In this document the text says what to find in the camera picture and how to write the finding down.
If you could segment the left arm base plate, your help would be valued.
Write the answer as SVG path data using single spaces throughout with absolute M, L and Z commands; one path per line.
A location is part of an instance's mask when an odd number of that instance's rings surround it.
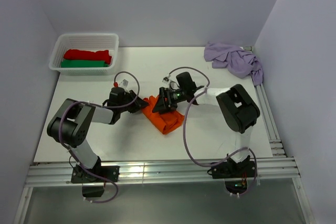
M 90 169 L 89 171 L 110 181 L 117 182 L 119 177 L 119 166 L 101 166 L 100 168 Z M 103 183 L 105 180 L 94 177 L 86 173 L 80 166 L 76 165 L 72 171 L 72 184 Z

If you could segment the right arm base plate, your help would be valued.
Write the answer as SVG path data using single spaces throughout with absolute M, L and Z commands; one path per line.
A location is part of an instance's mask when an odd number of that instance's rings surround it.
M 230 159 L 217 166 L 212 166 L 207 174 L 212 176 L 212 179 L 253 178 L 255 171 L 256 165 L 253 161 L 235 163 Z

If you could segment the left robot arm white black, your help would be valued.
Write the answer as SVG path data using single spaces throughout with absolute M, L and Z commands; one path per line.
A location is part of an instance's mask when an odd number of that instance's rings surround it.
M 49 122 L 47 135 L 70 152 L 78 173 L 96 182 L 102 176 L 102 168 L 100 157 L 87 141 L 91 123 L 114 125 L 123 112 L 136 113 L 148 106 L 134 91 L 123 88 L 112 88 L 102 105 L 68 98 Z

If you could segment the orange t shirt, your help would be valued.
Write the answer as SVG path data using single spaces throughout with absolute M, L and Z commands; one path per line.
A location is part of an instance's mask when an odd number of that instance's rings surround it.
M 143 100 L 149 105 L 141 109 L 142 113 L 163 135 L 173 132 L 183 124 L 184 115 L 177 111 L 171 111 L 164 114 L 152 112 L 156 102 L 158 101 L 157 97 L 151 95 Z

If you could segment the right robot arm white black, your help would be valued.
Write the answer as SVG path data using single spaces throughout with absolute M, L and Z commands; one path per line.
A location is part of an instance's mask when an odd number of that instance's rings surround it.
M 159 96 L 152 110 L 153 113 L 168 113 L 175 111 L 177 104 L 188 102 L 185 116 L 188 115 L 191 105 L 213 105 L 220 109 L 227 126 L 234 132 L 234 151 L 223 160 L 214 163 L 219 165 L 228 160 L 228 173 L 234 177 L 240 176 L 245 171 L 244 161 L 248 160 L 253 153 L 249 148 L 251 132 L 260 110 L 245 88 L 236 84 L 231 88 L 209 88 L 191 84 L 179 84 L 178 89 L 159 88 Z

